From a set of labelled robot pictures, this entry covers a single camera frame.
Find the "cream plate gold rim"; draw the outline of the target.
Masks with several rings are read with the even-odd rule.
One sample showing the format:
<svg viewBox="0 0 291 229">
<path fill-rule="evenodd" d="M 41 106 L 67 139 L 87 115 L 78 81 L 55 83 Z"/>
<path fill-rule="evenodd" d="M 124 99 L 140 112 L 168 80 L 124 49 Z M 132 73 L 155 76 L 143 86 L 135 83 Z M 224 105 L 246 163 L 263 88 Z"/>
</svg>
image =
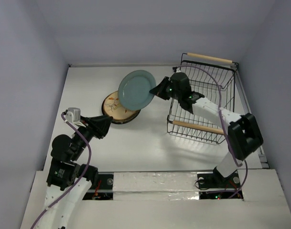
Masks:
<svg viewBox="0 0 291 229">
<path fill-rule="evenodd" d="M 122 106 L 119 101 L 118 91 L 109 94 L 103 102 L 103 113 L 113 117 L 115 122 L 124 122 L 134 118 L 140 110 L 132 111 Z"/>
</svg>

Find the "dark green reindeer plate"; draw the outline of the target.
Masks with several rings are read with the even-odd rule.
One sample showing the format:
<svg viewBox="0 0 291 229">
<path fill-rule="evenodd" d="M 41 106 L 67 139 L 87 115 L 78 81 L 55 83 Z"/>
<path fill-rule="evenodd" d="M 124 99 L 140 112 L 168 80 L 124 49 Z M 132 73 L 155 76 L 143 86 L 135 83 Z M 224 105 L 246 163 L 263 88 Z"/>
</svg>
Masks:
<svg viewBox="0 0 291 229">
<path fill-rule="evenodd" d="M 124 108 L 118 98 L 107 97 L 102 104 L 102 114 L 111 116 L 114 124 L 126 124 L 136 118 L 140 110 L 131 111 Z"/>
</svg>

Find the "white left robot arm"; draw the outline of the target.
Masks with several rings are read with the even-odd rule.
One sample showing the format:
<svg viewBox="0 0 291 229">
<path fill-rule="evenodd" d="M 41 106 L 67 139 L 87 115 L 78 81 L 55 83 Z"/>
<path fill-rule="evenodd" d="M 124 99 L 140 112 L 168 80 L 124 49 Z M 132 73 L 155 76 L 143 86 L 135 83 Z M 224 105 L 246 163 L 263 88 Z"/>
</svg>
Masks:
<svg viewBox="0 0 291 229">
<path fill-rule="evenodd" d="M 98 169 L 89 162 L 79 165 L 76 160 L 85 149 L 91 149 L 92 138 L 107 135 L 112 121 L 108 115 L 68 118 L 64 112 L 61 117 L 74 135 L 59 135 L 52 142 L 44 215 L 38 229 L 67 229 L 86 192 L 98 186 Z"/>
</svg>

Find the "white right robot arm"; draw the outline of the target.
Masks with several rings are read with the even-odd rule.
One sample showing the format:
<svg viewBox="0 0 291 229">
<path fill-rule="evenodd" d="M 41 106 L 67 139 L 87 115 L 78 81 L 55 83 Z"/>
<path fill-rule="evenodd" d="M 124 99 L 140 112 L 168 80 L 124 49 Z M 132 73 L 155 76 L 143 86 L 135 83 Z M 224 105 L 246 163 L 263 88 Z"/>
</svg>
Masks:
<svg viewBox="0 0 291 229">
<path fill-rule="evenodd" d="M 185 73 L 174 73 L 171 77 L 165 77 L 150 93 L 163 100 L 175 99 L 182 109 L 222 128 L 228 153 L 213 169 L 210 180 L 217 187 L 225 186 L 243 161 L 263 144 L 263 137 L 253 114 L 231 112 L 221 104 L 211 102 L 203 94 L 192 91 Z"/>
</svg>

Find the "teal green plate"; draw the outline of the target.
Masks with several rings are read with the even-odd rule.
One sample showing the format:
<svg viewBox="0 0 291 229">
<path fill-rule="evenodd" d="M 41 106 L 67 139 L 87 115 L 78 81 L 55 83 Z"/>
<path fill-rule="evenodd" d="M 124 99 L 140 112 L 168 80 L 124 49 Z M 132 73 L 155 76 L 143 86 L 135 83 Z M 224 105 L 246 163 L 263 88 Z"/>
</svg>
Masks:
<svg viewBox="0 0 291 229">
<path fill-rule="evenodd" d="M 141 110 L 148 106 L 154 98 L 154 95 L 150 93 L 154 87 L 156 87 L 156 80 L 150 72 L 132 71 L 119 84 L 119 102 L 128 110 Z"/>
</svg>

